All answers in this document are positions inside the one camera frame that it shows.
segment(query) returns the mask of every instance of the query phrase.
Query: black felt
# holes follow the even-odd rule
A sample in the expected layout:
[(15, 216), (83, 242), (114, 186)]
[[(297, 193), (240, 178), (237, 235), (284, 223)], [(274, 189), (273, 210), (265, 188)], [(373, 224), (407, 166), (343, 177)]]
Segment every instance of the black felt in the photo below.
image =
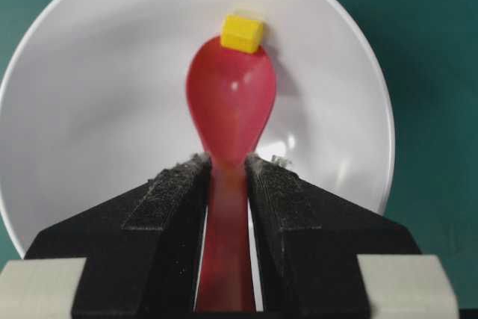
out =
[(165, 170), (43, 230), (25, 258), (87, 258), (75, 319), (192, 312), (210, 171), (204, 156)]
[(291, 171), (251, 155), (246, 173), (255, 223), (277, 269), (272, 280), (261, 271), (263, 295), (280, 297), (282, 284), (274, 308), (303, 318), (369, 318), (357, 254), (420, 253), (405, 227)]

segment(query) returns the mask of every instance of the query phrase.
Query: white bowl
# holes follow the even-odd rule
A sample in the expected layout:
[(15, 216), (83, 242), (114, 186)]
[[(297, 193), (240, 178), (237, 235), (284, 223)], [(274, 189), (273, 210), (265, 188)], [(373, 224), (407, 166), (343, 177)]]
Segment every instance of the white bowl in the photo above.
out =
[(278, 94), (258, 146), (382, 213), (394, 123), (379, 64), (336, 0), (54, 0), (1, 84), (1, 214), (20, 255), (43, 228), (186, 161), (184, 92), (227, 13), (260, 16)]

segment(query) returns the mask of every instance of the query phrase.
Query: red plastic spoon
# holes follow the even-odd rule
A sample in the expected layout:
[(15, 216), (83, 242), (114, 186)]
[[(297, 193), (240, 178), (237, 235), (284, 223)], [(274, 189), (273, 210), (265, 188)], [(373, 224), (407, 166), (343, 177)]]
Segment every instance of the red plastic spoon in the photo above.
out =
[(196, 310), (253, 312), (243, 163), (276, 98), (273, 65), (261, 47), (249, 55), (223, 48), (215, 37), (194, 57), (186, 93), (213, 164)]

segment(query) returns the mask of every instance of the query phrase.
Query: bowl rim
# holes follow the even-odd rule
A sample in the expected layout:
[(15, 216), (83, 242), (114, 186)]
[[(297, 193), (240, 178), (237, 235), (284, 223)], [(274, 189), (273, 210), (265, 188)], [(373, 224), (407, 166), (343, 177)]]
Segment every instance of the bowl rim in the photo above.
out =
[[(16, 63), (20, 57), (20, 55), (23, 53), (23, 49), (25, 48), (25, 45), (27, 42), (30, 40), (32, 34), (38, 29), (40, 24), (43, 22), (43, 20), (52, 12), (52, 10), (60, 4), (63, 0), (51, 0), (48, 5), (40, 12), (40, 14), (37, 16), (37, 18), (31, 23), (29, 26), (28, 30), (25, 32), (23, 35), (22, 39), (20, 40), (19, 44), (16, 46), (15, 51), (13, 52), (13, 55), (8, 62), (7, 69), (5, 70), (3, 79), (0, 83), (0, 116), (1, 116), (1, 110), (3, 108), (3, 102), (6, 94), (6, 89), (11, 77), (11, 73), (13, 72), (13, 68), (16, 66)], [(387, 126), (388, 126), (388, 133), (390, 137), (390, 142), (389, 142), (389, 153), (388, 153), (388, 169), (387, 169), (387, 183), (385, 184), (384, 191), (382, 193), (382, 200), (379, 204), (379, 210), (378, 212), (380, 214), (383, 214), (385, 210), (386, 203), (388, 201), (388, 196), (390, 195), (390, 190), (391, 190), (391, 184), (392, 184), (392, 179), (394, 175), (394, 165), (395, 165), (395, 125), (394, 125), (394, 115), (391, 107), (391, 100), (390, 100), (390, 95), (388, 93), (388, 87), (385, 82), (385, 78), (382, 72), (382, 69), (379, 65), (379, 62), (375, 56), (375, 53), (373, 52), (369, 42), (367, 41), (366, 37), (362, 33), (360, 27), (356, 24), (355, 20), (351, 17), (351, 15), (348, 14), (348, 12), (345, 10), (345, 8), (338, 2), (338, 0), (326, 0), (333, 8), (335, 11), (338, 12), (338, 14), (344, 19), (344, 21), (347, 23), (347, 25), (352, 29), (354, 35), (357, 37), (358, 41), (361, 44), (362, 49), (364, 50), (365, 54), (367, 55), (368, 60), (372, 64), (372, 67), (374, 69), (374, 72), (376, 73), (376, 76), (380, 79), (380, 84), (381, 84), (381, 91), (383, 94), (383, 98), (385, 99), (385, 107), (386, 107), (386, 116), (387, 116)], [(7, 213), (7, 209), (5, 208), (5, 202), (4, 198), (1, 192), (1, 184), (0, 184), (0, 214), (1, 217), (4, 221), (5, 228), (7, 230), (8, 235), (10, 236), (10, 239), (13, 242), (13, 245), (15, 246), (16, 251), (20, 255), (20, 257), (25, 256), (25, 249), (21, 245), (18, 236), (16, 235), (15, 230), (13, 229), (13, 224), (10, 221), (10, 217)]]

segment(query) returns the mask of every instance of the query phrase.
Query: plastic piece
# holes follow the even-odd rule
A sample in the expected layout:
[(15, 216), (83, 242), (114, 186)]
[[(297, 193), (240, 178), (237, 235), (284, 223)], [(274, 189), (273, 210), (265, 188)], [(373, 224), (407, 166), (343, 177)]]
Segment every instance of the plastic piece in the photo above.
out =
[(0, 318), (70, 319), (85, 258), (9, 261), (0, 275)]
[(436, 255), (358, 255), (372, 319), (458, 319)]
[(244, 18), (237, 15), (228, 15), (221, 32), (221, 45), (254, 54), (262, 41), (264, 25), (254, 19)]

